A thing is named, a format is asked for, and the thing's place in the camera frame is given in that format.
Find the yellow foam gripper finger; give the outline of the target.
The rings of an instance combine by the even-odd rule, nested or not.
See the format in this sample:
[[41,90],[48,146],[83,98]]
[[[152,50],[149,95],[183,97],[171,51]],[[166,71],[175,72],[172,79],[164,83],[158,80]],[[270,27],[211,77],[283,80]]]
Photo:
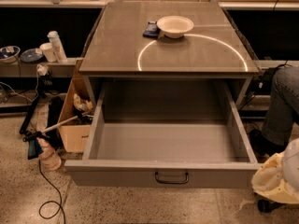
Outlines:
[[253,191],[270,201],[299,204],[298,191],[285,179],[282,169],[283,153],[271,156],[251,179]]

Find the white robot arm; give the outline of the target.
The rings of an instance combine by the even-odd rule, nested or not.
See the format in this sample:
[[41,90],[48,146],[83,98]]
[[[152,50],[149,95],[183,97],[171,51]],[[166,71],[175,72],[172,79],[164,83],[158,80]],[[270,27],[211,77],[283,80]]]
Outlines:
[[299,204],[299,139],[264,162],[251,179],[253,190],[277,203]]

